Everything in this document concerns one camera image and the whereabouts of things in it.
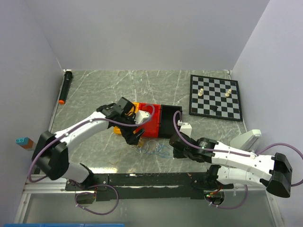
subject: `marble table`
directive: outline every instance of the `marble table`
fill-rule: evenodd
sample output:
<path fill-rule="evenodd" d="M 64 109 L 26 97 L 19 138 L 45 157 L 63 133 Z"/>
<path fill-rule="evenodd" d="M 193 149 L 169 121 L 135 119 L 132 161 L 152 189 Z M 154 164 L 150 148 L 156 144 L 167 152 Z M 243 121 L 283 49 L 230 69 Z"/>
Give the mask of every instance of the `marble table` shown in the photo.
<path fill-rule="evenodd" d="M 133 102 L 180 105 L 183 121 L 192 125 L 192 137 L 208 137 L 225 144 L 245 132 L 242 122 L 188 115 L 190 75 L 228 79 L 226 71 L 97 70 L 73 71 L 65 105 L 59 105 L 52 132 L 68 128 L 91 115 L 99 106 L 122 96 Z M 209 164 L 173 159 L 168 139 L 144 138 L 140 151 L 125 143 L 113 129 L 97 133 L 70 151 L 70 161 L 81 162 L 95 173 L 204 172 Z M 156 147 L 164 144 L 160 153 Z"/>

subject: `gray wall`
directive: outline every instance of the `gray wall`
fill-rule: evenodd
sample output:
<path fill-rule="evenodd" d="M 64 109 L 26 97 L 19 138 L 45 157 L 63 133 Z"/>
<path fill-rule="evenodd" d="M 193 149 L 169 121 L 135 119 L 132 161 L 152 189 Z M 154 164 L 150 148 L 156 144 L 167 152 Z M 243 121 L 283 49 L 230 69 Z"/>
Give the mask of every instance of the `gray wall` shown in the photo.
<path fill-rule="evenodd" d="M 15 144 L 47 130 L 62 70 L 23 0 L 0 1 L 0 226 L 14 220 L 31 162 Z"/>
<path fill-rule="evenodd" d="M 262 145 L 285 142 L 303 151 L 303 2 L 271 0 L 247 42 L 232 78 L 239 81 L 248 129 L 261 129 Z M 285 147 L 268 154 L 287 155 L 293 183 L 303 177 L 303 161 Z M 302 226 L 303 186 L 279 199 L 287 226 Z"/>
<path fill-rule="evenodd" d="M 62 68 L 232 69 L 269 0 L 26 0 Z"/>

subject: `orange box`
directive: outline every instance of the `orange box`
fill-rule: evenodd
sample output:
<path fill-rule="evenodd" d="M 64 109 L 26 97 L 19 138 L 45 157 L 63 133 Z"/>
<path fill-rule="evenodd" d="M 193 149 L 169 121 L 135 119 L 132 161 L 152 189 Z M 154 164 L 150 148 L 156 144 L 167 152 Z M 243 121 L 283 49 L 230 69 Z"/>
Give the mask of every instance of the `orange box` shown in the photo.
<path fill-rule="evenodd" d="M 135 113 L 137 113 L 138 110 L 139 110 L 139 103 L 134 102 L 133 104 L 134 104 L 134 106 L 136 107 Z M 120 129 L 119 129 L 117 126 L 114 127 L 114 133 L 115 133 L 115 134 L 121 134 L 121 131 L 120 131 Z"/>

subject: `purple cable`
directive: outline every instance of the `purple cable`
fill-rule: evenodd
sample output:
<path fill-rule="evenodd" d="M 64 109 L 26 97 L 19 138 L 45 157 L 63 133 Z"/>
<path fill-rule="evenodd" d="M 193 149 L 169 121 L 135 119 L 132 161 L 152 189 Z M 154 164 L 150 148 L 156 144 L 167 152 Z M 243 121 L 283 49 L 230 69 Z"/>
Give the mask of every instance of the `purple cable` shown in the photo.
<path fill-rule="evenodd" d="M 263 152 L 267 151 L 268 149 L 272 148 L 272 147 L 275 147 L 275 146 L 285 146 L 285 147 L 289 147 L 291 148 L 292 150 L 294 150 L 298 155 L 300 155 L 301 159 L 303 160 L 303 154 L 297 149 L 295 148 L 294 146 L 290 145 L 290 144 L 287 144 L 287 143 L 274 143 L 272 145 L 269 145 L 267 146 L 266 148 L 264 148 L 263 150 L 259 151 L 259 152 L 256 152 L 258 155 L 262 154 Z M 301 181 L 299 181 L 298 183 L 294 183 L 292 184 L 292 187 L 295 187 L 295 186 L 299 186 L 303 184 L 303 179 Z"/>
<path fill-rule="evenodd" d="M 94 194 L 94 193 L 92 193 L 92 192 L 81 192 L 81 193 L 77 194 L 77 195 L 75 196 L 75 203 L 76 203 L 76 206 L 77 206 L 77 207 L 80 207 L 80 208 L 83 209 L 83 210 L 88 211 L 89 213 L 96 214 L 96 215 L 106 215 L 106 214 L 109 214 L 109 213 L 113 212 L 113 211 L 116 209 L 116 207 L 118 206 L 118 203 L 119 203 L 119 194 L 118 194 L 117 190 L 116 190 L 113 186 L 108 185 L 108 184 L 97 184 L 97 185 L 94 185 L 94 186 L 90 186 L 90 187 L 88 187 L 88 188 L 95 188 L 95 187 L 100 187 L 100 186 L 111 188 L 111 189 L 113 189 L 114 192 L 116 193 L 117 200 L 116 200 L 116 203 L 115 203 L 114 207 L 113 207 L 110 211 L 105 212 L 105 213 L 98 213 L 98 212 L 94 212 L 94 211 L 92 211 L 92 210 L 90 210 L 90 209 L 87 209 L 87 208 L 85 208 L 85 207 L 83 207 L 83 206 L 81 206 L 80 204 L 77 203 L 77 197 L 78 197 L 79 195 Z"/>
<path fill-rule="evenodd" d="M 176 124 L 176 116 L 177 116 L 177 114 L 179 114 L 181 120 L 182 120 L 182 114 L 181 114 L 180 111 L 176 111 L 176 112 L 174 113 L 174 117 L 173 117 L 174 127 L 175 127 L 175 130 L 176 130 L 176 133 L 178 134 L 178 136 L 183 140 L 183 142 L 185 142 L 185 143 L 186 143 L 187 145 L 189 145 L 190 147 L 195 148 L 195 149 L 202 149 L 201 147 L 198 147 L 198 146 L 195 146 L 194 144 L 191 144 L 191 143 L 188 142 L 186 139 L 184 139 L 184 137 L 181 135 L 181 133 L 180 133 L 179 130 L 178 130 L 177 124 Z M 208 148 L 205 148 L 204 150 L 206 150 L 206 151 L 222 152 L 222 153 L 230 153 L 230 154 L 234 154 L 234 155 L 240 155 L 240 156 L 244 156 L 244 157 L 250 157 L 250 155 L 238 153 L 238 152 L 235 152 L 235 151 L 216 150 L 216 149 L 208 149 Z"/>
<path fill-rule="evenodd" d="M 126 127 L 139 127 L 141 125 L 144 125 L 145 123 L 149 122 L 153 115 L 155 114 L 155 107 L 152 105 L 152 104 L 147 104 L 145 106 L 151 106 L 152 107 L 152 113 L 150 115 L 150 117 L 143 123 L 141 124 L 124 124 L 124 123 L 120 123 L 120 122 L 116 122 L 116 121 L 113 121 L 113 120 L 110 120 L 110 119 L 107 119 L 107 118 L 94 118 L 94 119 L 91 119 L 93 122 L 94 121 L 107 121 L 107 122 L 111 122 L 111 123 L 114 123 L 114 124 L 117 124 L 117 125 L 121 125 L 121 126 L 126 126 Z M 77 130 L 78 128 L 82 127 L 83 125 L 87 124 L 87 123 L 90 123 L 90 120 L 87 120 L 87 121 L 84 121 L 78 125 L 76 125 L 75 127 L 73 127 L 72 129 L 70 129 L 68 132 L 66 132 L 67 134 L 70 134 L 72 133 L 73 131 Z M 65 137 L 65 134 L 63 134 L 62 136 L 59 136 L 58 138 L 56 138 L 55 140 L 53 140 L 52 142 L 50 142 L 49 144 L 47 144 L 38 154 L 37 156 L 35 157 L 35 159 L 33 160 L 32 164 L 30 165 L 29 167 L 29 171 L 28 171 L 28 174 L 27 174 L 27 177 L 28 177 L 28 180 L 29 182 L 32 182 L 32 183 L 36 183 L 36 182 L 39 182 L 43 179 L 46 178 L 46 176 L 43 176 L 37 180 L 33 180 L 32 177 L 31 177 L 31 174 L 32 174 L 32 171 L 36 165 L 36 162 L 37 160 L 41 157 L 41 155 L 48 149 L 50 148 L 53 144 L 55 144 L 56 142 L 60 141 L 61 139 L 63 139 Z"/>
<path fill-rule="evenodd" d="M 242 202 L 240 202 L 237 206 L 234 206 L 234 207 L 224 207 L 224 206 L 216 206 L 213 203 L 211 204 L 211 206 L 219 208 L 219 209 L 227 209 L 227 210 L 233 210 L 233 209 L 237 209 L 237 208 L 241 207 L 246 202 L 247 197 L 248 197 L 248 187 L 247 187 L 247 185 L 244 185 L 244 187 L 245 187 L 245 197 L 242 200 Z"/>

